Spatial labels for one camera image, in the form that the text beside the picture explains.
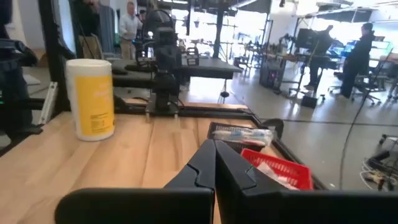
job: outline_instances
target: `white shirt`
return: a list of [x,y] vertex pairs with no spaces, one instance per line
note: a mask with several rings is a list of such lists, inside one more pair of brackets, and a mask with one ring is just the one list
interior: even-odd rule
[[142,22],[136,16],[125,14],[120,17],[119,35],[126,40],[134,40],[137,30],[142,28]]

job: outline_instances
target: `black tray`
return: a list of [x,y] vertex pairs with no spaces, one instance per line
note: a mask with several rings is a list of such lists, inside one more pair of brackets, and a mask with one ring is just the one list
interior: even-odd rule
[[[207,138],[214,139],[214,134],[213,134],[214,131],[234,131],[234,129],[242,129],[242,128],[253,129],[244,126],[211,122],[209,126],[209,131],[207,132]],[[251,149],[253,151],[259,152],[263,148],[262,146],[255,146],[252,144],[243,144],[231,141],[224,141],[224,142],[239,154],[242,152],[243,149]]]

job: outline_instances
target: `khaki pants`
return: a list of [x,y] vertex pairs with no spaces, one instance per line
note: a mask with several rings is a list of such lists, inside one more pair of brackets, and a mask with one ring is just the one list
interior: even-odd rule
[[79,36],[81,47],[83,48],[84,58],[101,59],[100,46],[95,37]]
[[120,48],[122,50],[123,59],[133,59],[136,58],[136,47],[132,44],[131,40],[125,40],[120,38]]

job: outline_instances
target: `red basket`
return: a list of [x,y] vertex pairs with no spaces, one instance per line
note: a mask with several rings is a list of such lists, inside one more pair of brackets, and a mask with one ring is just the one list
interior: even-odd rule
[[313,190],[311,170],[306,166],[250,149],[243,149],[241,155],[255,167],[265,162],[278,176],[286,177],[290,185],[300,190]]

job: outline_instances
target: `plastic basket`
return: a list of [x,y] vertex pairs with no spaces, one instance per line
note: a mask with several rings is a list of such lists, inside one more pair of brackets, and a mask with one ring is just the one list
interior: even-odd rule
[[[211,122],[210,126],[209,126],[209,131],[207,132],[207,138],[214,139],[214,134],[213,134],[214,131],[234,131],[234,130],[242,129],[242,128],[247,128],[247,127]],[[263,148],[262,146],[243,144],[243,143],[238,143],[238,142],[231,142],[231,141],[224,141],[224,142],[239,154],[245,148],[251,149],[256,152],[261,151],[261,149]]]
[[243,149],[241,155],[255,167],[265,162],[278,176],[286,177],[290,185],[300,190],[313,190],[311,170],[306,166],[250,149]]

